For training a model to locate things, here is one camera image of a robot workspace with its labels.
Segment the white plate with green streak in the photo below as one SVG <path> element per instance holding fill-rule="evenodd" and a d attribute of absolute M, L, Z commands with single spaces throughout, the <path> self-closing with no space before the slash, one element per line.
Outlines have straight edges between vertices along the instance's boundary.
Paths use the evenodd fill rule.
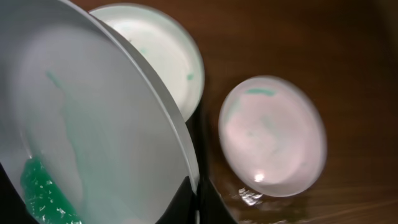
<path fill-rule="evenodd" d="M 38 223 L 156 223 L 200 176 L 158 74 L 70 1 L 1 2 L 1 165 Z"/>

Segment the white plate with green smears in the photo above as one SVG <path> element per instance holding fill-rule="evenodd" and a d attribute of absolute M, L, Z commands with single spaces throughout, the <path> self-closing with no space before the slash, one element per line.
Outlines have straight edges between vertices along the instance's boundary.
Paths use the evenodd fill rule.
<path fill-rule="evenodd" d="M 161 78 L 188 121 L 205 85 L 200 51 L 191 35 L 172 17 L 149 6 L 117 3 L 90 14 L 121 34 Z"/>

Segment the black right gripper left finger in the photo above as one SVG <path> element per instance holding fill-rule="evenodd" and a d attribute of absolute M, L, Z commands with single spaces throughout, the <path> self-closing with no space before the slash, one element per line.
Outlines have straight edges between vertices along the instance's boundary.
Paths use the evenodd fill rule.
<path fill-rule="evenodd" d="M 39 224 L 27 211 L 26 206 L 1 166 L 0 182 L 1 224 Z"/>

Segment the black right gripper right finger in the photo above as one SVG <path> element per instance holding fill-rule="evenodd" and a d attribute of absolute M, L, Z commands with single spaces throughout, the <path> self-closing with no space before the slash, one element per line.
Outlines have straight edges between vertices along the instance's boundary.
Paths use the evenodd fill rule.
<path fill-rule="evenodd" d="M 155 224 L 196 224 L 197 196 L 186 176 L 164 214 Z"/>

